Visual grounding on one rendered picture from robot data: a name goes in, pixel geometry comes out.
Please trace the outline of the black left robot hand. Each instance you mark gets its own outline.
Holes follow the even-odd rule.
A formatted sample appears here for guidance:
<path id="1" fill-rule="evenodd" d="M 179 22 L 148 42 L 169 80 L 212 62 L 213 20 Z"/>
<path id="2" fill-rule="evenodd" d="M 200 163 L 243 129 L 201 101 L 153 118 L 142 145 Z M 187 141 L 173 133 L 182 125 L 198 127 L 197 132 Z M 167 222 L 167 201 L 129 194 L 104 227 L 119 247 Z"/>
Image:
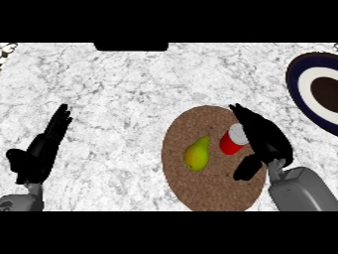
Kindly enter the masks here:
<path id="1" fill-rule="evenodd" d="M 72 111 L 67 104 L 63 104 L 45 132 L 36 136 L 29 149 L 7 151 L 11 171 L 18 174 L 18 185 L 42 184 L 48 179 L 72 122 Z"/>

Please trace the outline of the round brown placemat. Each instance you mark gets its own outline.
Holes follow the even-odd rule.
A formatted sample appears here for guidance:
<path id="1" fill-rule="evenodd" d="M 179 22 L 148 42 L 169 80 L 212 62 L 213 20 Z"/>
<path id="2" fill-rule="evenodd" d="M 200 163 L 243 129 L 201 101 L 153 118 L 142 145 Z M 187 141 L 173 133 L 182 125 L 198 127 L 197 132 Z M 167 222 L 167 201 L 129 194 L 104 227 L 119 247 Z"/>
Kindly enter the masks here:
<path id="1" fill-rule="evenodd" d="M 249 181 L 237 181 L 234 172 L 247 155 L 255 153 L 246 144 L 234 155 L 221 149 L 221 140 L 238 118 L 231 109 L 198 106 L 185 111 L 173 121 L 162 149 L 163 171 L 179 200 L 193 210 L 247 210 L 259 198 L 266 178 L 262 166 Z M 187 148 L 210 136 L 210 162 L 203 171 L 193 171 L 184 161 Z"/>

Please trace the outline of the navy and white plate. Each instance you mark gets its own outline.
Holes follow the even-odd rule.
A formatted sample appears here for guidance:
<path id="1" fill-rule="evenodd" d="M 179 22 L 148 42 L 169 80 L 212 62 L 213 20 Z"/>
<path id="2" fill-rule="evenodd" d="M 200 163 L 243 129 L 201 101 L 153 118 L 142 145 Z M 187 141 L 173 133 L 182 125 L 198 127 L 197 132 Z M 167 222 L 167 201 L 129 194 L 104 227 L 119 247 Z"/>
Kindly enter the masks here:
<path id="1" fill-rule="evenodd" d="M 286 83 L 303 114 L 338 137 L 338 56 L 300 55 L 289 65 Z"/>

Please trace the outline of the yellow-green pear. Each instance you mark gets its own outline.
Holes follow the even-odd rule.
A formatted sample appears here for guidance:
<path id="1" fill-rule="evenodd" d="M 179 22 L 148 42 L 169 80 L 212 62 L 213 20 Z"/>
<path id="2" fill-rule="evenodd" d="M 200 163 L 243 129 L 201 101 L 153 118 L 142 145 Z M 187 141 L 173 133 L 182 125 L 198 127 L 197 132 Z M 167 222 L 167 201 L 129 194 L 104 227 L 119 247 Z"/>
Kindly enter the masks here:
<path id="1" fill-rule="evenodd" d="M 210 161 L 210 136 L 203 136 L 196 143 L 187 148 L 184 153 L 184 161 L 187 167 L 193 171 L 206 169 Z"/>

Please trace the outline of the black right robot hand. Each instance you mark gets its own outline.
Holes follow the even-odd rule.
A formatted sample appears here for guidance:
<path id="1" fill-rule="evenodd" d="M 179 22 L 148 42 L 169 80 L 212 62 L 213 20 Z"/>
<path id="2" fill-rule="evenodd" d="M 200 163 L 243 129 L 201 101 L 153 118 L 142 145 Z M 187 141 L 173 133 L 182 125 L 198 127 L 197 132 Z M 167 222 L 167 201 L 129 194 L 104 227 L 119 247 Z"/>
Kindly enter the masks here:
<path id="1" fill-rule="evenodd" d="M 230 105 L 243 124 L 244 132 L 255 152 L 247 155 L 234 173 L 237 181 L 249 181 L 262 165 L 271 162 L 284 162 L 284 168 L 293 163 L 293 147 L 290 141 L 275 125 L 261 114 L 243 107 L 238 103 Z"/>

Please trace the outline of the red can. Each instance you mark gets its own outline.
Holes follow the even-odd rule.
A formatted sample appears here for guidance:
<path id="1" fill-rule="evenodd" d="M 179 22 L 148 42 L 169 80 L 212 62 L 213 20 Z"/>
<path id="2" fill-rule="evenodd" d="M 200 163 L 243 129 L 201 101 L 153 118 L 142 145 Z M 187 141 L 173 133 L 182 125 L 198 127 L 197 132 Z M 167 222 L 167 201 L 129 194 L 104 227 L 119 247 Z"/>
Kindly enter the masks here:
<path id="1" fill-rule="evenodd" d="M 247 134 L 244 131 L 244 126 L 241 123 L 235 123 L 225 136 L 221 140 L 221 149 L 227 155 L 232 155 L 249 143 Z"/>

